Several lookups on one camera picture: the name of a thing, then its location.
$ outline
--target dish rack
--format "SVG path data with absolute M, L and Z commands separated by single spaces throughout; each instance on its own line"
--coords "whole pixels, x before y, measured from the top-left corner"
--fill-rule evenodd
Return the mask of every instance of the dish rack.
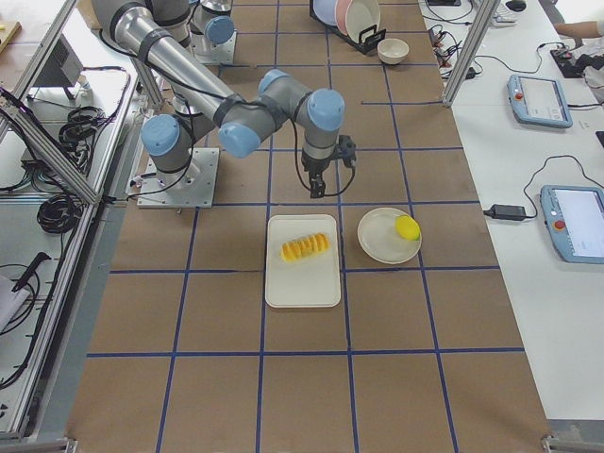
M 317 17 L 317 15 L 314 13 L 313 0 L 310 0 L 310 16 L 312 19 L 323 24 L 332 33 L 334 33 L 335 35 L 338 35 L 345 42 L 352 45 L 355 49 L 357 49 L 359 52 L 361 52 L 364 55 L 368 54 L 372 50 L 375 50 L 378 47 L 378 43 L 386 37 L 385 28 L 378 31 L 377 25 L 371 25 L 371 26 L 365 28 L 363 31 L 361 31 L 361 33 L 359 33 L 359 42 L 352 41 L 350 39 L 350 37 L 346 36 L 344 33 L 342 33 L 337 26 L 328 25 Z

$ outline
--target lemon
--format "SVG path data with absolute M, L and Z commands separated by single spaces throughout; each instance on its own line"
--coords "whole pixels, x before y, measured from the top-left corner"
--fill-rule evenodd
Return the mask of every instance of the lemon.
M 409 215 L 399 215 L 394 221 L 394 228 L 401 238 L 408 241 L 418 241 L 421 230 L 415 219 Z

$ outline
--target blue device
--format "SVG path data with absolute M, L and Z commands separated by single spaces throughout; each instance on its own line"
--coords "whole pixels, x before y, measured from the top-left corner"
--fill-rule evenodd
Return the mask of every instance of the blue device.
M 562 128 L 573 125 L 558 80 L 512 74 L 508 97 L 518 123 Z
M 604 263 L 604 192 L 597 187 L 544 186 L 541 206 L 563 260 Z

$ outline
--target computer mouse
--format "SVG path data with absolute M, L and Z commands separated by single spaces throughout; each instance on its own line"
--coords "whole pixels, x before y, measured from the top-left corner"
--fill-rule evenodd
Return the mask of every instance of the computer mouse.
M 506 2 L 506 7 L 515 12 L 524 11 L 527 7 L 527 2 L 525 0 L 510 0 Z

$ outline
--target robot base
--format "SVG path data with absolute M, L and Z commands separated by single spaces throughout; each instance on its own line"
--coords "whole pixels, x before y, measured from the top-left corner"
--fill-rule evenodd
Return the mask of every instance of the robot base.
M 233 33 L 230 40 L 224 44 L 213 47 L 208 53 L 199 52 L 193 41 L 193 56 L 202 64 L 233 64 L 235 58 L 235 40 L 237 31 Z
M 168 189 L 166 192 L 152 193 L 138 197 L 140 209 L 172 209 L 172 208 L 211 208 L 216 171 L 218 170 L 218 148 L 194 148 L 193 163 L 201 169 L 199 175 L 185 188 Z M 151 159 L 145 169 L 146 173 L 156 171 Z M 162 189 L 154 177 L 145 179 L 141 193 L 160 191 Z

